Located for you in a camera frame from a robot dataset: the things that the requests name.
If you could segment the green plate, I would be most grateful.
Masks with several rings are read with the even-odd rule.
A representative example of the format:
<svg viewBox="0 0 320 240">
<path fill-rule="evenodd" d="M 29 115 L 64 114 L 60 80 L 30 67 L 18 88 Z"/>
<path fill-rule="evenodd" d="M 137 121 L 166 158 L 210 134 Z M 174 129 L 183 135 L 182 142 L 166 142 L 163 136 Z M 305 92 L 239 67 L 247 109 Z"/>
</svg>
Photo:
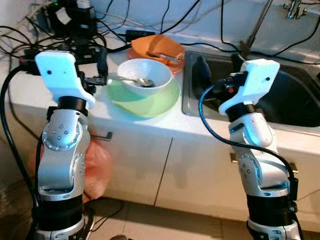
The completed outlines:
<svg viewBox="0 0 320 240">
<path fill-rule="evenodd" d="M 151 96 L 140 96 L 126 89 L 123 82 L 112 82 L 106 92 L 119 109 L 141 118 L 155 118 L 171 110 L 181 95 L 179 83 L 172 80 L 164 89 Z"/>
</svg>

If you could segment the white kitchen cabinet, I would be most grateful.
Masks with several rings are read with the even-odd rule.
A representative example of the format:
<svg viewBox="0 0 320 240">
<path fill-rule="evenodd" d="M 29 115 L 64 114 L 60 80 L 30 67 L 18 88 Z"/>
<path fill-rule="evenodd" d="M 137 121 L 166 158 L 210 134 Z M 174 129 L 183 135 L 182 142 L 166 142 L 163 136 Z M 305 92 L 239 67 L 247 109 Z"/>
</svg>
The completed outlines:
<svg viewBox="0 0 320 240">
<path fill-rule="evenodd" d="M 51 101 L 18 103 L 16 113 L 37 134 Z M 111 102 L 90 110 L 90 130 L 113 132 L 102 141 L 114 157 L 106 196 L 170 210 L 237 221 L 249 219 L 246 196 L 231 147 L 216 140 L 196 116 L 179 103 L 155 118 L 140 118 Z M 274 128 L 279 153 L 299 173 L 298 213 L 302 230 L 320 232 L 320 135 Z"/>
</svg>

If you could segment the black power strip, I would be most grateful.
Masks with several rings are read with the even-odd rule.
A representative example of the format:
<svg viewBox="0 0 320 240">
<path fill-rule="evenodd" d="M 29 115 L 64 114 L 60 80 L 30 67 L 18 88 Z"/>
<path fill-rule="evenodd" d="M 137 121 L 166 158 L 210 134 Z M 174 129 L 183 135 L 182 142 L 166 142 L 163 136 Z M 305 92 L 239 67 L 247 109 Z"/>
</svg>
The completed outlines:
<svg viewBox="0 0 320 240">
<path fill-rule="evenodd" d="M 89 59 L 92 59 L 97 61 L 105 58 L 108 54 L 105 46 L 84 37 L 72 36 L 65 43 L 67 50 L 76 57 L 76 60 L 89 61 Z"/>
</svg>

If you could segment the small metal utensil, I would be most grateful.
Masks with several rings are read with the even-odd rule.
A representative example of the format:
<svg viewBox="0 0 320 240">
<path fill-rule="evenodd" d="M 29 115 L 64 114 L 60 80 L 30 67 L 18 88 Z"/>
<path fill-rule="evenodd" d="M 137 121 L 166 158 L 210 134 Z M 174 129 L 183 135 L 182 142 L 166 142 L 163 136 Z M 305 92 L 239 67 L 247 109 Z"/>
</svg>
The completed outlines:
<svg viewBox="0 0 320 240">
<path fill-rule="evenodd" d="M 166 55 L 166 54 L 162 54 L 162 53 L 154 53 L 154 57 L 161 58 L 165 61 L 173 62 L 173 63 L 179 63 L 182 61 L 182 59 L 178 56 Z"/>
</svg>

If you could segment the white bowl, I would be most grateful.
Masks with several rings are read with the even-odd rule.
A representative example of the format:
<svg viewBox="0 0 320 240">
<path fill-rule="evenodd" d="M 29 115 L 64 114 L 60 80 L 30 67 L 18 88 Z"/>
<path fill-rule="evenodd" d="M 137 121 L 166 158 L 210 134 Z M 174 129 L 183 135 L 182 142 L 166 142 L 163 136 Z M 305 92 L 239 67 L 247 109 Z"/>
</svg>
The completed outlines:
<svg viewBox="0 0 320 240">
<path fill-rule="evenodd" d="M 162 91 L 173 80 L 173 73 L 162 62 L 147 58 L 135 58 L 119 64 L 116 74 L 119 77 L 129 79 L 123 84 L 125 88 L 142 97 L 148 97 Z M 132 79 L 147 79 L 153 83 L 153 87 L 138 86 Z"/>
</svg>

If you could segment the grey metal faucet pipe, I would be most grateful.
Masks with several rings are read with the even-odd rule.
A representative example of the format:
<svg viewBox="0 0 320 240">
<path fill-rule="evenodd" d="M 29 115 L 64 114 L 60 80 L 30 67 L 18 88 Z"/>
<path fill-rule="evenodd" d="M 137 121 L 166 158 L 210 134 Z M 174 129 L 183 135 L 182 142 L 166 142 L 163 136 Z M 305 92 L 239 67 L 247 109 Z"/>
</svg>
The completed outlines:
<svg viewBox="0 0 320 240">
<path fill-rule="evenodd" d="M 240 55 L 242 55 L 242 57 L 247 57 L 250 54 L 251 48 L 256 40 L 256 36 L 259 32 L 259 29 L 262 26 L 266 14 L 269 12 L 269 9 L 272 6 L 273 2 L 274 0 L 266 0 L 266 3 L 263 5 L 263 9 L 260 12 L 259 17 L 253 26 L 251 34 L 249 35 L 246 41 L 240 41 Z"/>
</svg>

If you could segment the black plug adapter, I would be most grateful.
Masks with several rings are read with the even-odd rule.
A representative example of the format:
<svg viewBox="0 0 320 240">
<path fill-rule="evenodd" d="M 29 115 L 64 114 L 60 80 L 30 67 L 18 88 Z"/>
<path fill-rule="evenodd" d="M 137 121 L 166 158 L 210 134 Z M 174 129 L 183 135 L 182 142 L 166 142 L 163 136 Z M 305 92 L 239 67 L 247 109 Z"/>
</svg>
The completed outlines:
<svg viewBox="0 0 320 240">
<path fill-rule="evenodd" d="M 124 33 L 125 40 L 127 42 L 132 42 L 139 38 L 149 37 L 155 35 L 156 33 L 149 30 L 126 30 Z"/>
</svg>

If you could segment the orange bowl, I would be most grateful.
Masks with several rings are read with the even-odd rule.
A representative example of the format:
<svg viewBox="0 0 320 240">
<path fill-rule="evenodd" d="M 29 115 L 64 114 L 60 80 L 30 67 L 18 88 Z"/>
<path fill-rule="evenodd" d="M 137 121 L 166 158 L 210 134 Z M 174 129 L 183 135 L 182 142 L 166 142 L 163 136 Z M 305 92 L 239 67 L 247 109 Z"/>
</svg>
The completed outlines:
<svg viewBox="0 0 320 240">
<path fill-rule="evenodd" d="M 170 57 L 180 57 L 181 62 L 168 62 L 157 58 L 154 53 L 162 53 Z M 185 48 L 173 39 L 156 34 L 144 38 L 134 39 L 131 48 L 126 52 L 128 59 L 146 58 L 155 60 L 169 67 L 173 74 L 180 73 L 185 68 Z"/>
</svg>

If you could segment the steel sink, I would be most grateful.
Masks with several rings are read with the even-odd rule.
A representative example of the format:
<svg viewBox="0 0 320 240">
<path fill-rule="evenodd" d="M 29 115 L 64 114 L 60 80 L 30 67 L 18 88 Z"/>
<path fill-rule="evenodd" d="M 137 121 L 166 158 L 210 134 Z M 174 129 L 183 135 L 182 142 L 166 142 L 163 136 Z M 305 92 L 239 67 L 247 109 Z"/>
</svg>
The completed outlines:
<svg viewBox="0 0 320 240">
<path fill-rule="evenodd" d="M 211 73 L 211 85 L 233 73 L 231 55 L 201 51 L 185 52 L 183 67 L 182 112 L 198 117 L 198 103 L 203 91 L 194 90 L 194 61 L 202 55 Z M 320 133 L 319 71 L 293 62 L 280 62 L 279 72 L 270 91 L 256 107 L 266 121 L 277 129 L 318 136 Z"/>
</svg>

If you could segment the red plastic bag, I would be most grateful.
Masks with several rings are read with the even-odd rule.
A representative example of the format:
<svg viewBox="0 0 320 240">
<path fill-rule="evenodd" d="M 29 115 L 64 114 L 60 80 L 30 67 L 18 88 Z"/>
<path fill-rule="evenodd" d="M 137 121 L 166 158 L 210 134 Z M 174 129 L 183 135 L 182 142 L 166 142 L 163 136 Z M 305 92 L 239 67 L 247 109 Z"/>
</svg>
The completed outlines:
<svg viewBox="0 0 320 240">
<path fill-rule="evenodd" d="M 84 203 L 101 198 L 112 178 L 114 158 L 102 142 L 92 139 L 87 147 L 85 186 L 82 194 Z"/>
</svg>

